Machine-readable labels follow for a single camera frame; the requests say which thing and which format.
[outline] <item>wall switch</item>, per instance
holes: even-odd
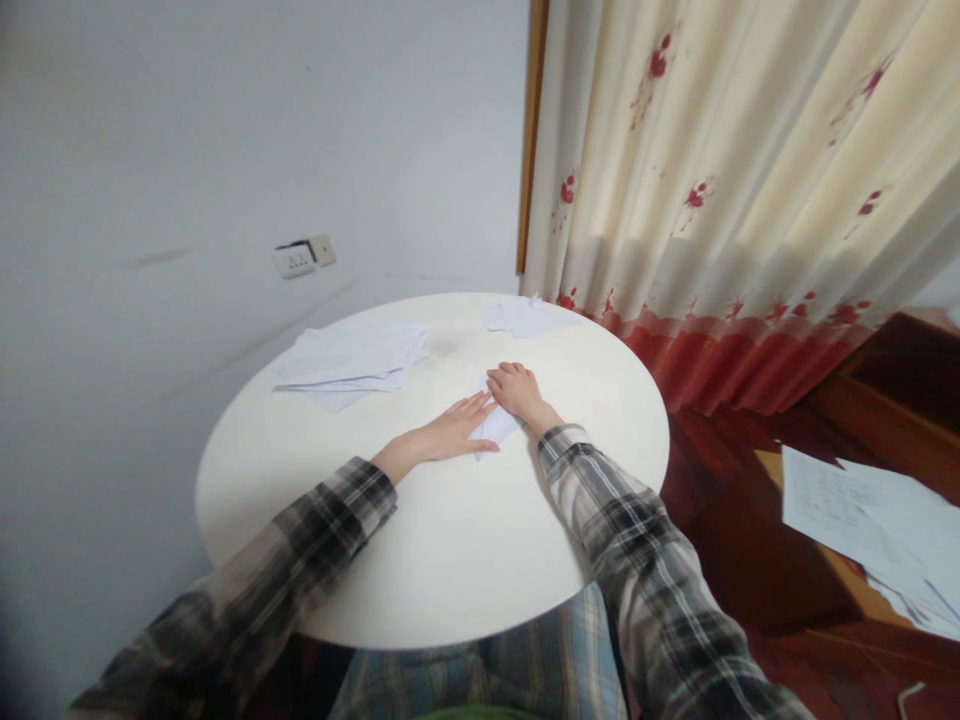
[[[314,235],[309,238],[310,247],[313,248],[313,256],[317,258],[317,264],[320,267],[333,265],[337,261],[337,256],[333,253],[333,243],[330,242],[329,235]]]
[[[277,264],[280,277],[284,280],[306,275],[317,269],[317,263],[306,245],[288,245],[273,251],[273,261]]]

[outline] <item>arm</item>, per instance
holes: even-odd
[[[461,400],[303,495],[121,650],[68,716],[238,715],[300,621],[393,514],[394,486],[420,462],[498,449],[468,440],[496,408],[484,407],[489,397]]]
[[[660,498],[564,425],[522,365],[491,371],[491,389],[540,440],[550,493],[583,543],[618,615],[624,666],[644,711],[658,718],[809,718],[772,685],[746,636],[710,594],[696,551]]]

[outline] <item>white wall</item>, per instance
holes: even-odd
[[[517,290],[527,3],[18,0],[0,23],[0,592],[41,717],[207,572],[203,445],[301,328]],[[337,264],[282,281],[268,249],[321,231]]]

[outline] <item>round white table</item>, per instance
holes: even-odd
[[[510,297],[433,295],[353,316],[429,325],[429,357],[400,392],[373,393],[337,414],[300,393],[272,392],[283,355],[261,370],[223,413],[200,463],[197,517],[213,564],[350,457],[372,457],[432,420],[504,360],[533,370],[561,417],[659,492],[669,431],[643,364],[579,316],[575,327],[538,338],[488,332],[484,309]],[[397,488],[397,512],[301,632],[352,647],[433,647],[502,632],[576,594],[591,574],[550,502],[535,452],[522,430],[480,461],[467,455],[414,469]]]

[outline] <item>wrist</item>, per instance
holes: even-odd
[[[398,435],[388,442],[370,462],[376,465],[396,486],[417,465],[423,462],[424,443],[416,430]]]
[[[525,408],[520,419],[527,424],[538,438],[542,438],[547,431],[552,430],[557,425],[563,425],[563,418],[557,414],[550,403],[543,400],[530,408]]]

